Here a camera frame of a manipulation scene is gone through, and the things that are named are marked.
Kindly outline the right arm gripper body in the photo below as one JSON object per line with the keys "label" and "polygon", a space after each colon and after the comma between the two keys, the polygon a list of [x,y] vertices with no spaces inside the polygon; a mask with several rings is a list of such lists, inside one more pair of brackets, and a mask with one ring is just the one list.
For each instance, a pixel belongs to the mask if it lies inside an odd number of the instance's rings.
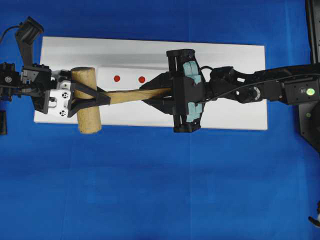
{"label": "right arm gripper body", "polygon": [[174,107],[173,131],[192,133],[201,128],[205,104],[205,81],[193,49],[168,50]]}

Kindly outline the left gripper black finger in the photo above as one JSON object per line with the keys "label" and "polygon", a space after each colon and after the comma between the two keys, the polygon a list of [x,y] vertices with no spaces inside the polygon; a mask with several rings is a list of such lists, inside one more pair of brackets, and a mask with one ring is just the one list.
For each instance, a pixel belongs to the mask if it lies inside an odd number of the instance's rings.
{"label": "left gripper black finger", "polygon": [[87,109],[91,107],[99,107],[110,104],[110,97],[104,95],[102,93],[98,93],[95,97],[90,99],[82,99],[73,97],[68,101],[67,109],[68,114],[67,117],[71,118],[74,116],[79,110]]}
{"label": "left gripper black finger", "polygon": [[[96,89],[93,89],[89,86],[86,86],[82,83],[79,83],[77,82],[75,84],[75,87],[74,87],[74,94],[76,93],[76,91],[78,91],[79,93],[82,93],[82,94],[87,94],[89,95],[89,99],[92,99],[93,97],[95,97],[97,94],[103,94],[105,95],[105,91],[103,89],[101,89],[100,87],[97,87]],[[79,99],[87,99],[87,98],[84,98],[83,96],[74,96],[75,98],[79,98]]]}

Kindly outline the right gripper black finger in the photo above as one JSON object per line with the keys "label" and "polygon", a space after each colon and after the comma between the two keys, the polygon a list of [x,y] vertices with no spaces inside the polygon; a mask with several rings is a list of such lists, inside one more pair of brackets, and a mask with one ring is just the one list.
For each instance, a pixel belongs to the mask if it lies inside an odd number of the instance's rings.
{"label": "right gripper black finger", "polygon": [[154,89],[164,89],[172,87],[172,75],[169,71],[164,72],[153,78],[152,80],[143,84],[140,90],[154,90]]}
{"label": "right gripper black finger", "polygon": [[144,103],[156,108],[160,112],[168,115],[173,114],[175,101],[169,98],[150,98],[143,100]]}

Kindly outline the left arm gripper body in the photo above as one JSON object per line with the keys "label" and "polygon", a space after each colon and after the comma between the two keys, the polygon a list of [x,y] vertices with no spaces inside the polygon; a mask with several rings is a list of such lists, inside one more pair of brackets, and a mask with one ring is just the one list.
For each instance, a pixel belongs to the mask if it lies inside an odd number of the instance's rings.
{"label": "left arm gripper body", "polygon": [[24,66],[21,70],[21,95],[31,97],[36,111],[70,118],[73,100],[69,70],[52,71],[46,65]]}

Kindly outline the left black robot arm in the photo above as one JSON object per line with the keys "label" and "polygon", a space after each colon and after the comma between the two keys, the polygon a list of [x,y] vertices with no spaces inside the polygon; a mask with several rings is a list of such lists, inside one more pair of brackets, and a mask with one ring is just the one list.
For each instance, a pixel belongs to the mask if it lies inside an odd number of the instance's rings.
{"label": "left black robot arm", "polygon": [[111,98],[72,79],[68,70],[51,71],[48,66],[33,64],[15,71],[15,65],[0,65],[0,99],[12,96],[31,97],[34,109],[45,115],[71,118],[79,110],[109,105]]}

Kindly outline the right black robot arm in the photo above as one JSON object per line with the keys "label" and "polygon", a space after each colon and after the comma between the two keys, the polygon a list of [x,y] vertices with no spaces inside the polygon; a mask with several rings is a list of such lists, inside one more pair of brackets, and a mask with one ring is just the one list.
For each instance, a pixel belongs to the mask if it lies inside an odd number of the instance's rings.
{"label": "right black robot arm", "polygon": [[241,104],[262,100],[301,105],[320,100],[319,63],[294,65],[246,74],[232,66],[210,69],[206,81],[195,50],[168,50],[169,70],[161,73],[140,89],[168,89],[161,97],[145,103],[164,114],[173,116],[175,133],[192,133],[201,128],[205,104],[225,98]]}

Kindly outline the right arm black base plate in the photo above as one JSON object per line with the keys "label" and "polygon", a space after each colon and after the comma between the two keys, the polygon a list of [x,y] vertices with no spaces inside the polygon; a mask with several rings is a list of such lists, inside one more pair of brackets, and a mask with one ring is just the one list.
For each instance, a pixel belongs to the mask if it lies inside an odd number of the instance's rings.
{"label": "right arm black base plate", "polygon": [[320,102],[298,106],[300,135],[320,153]]}

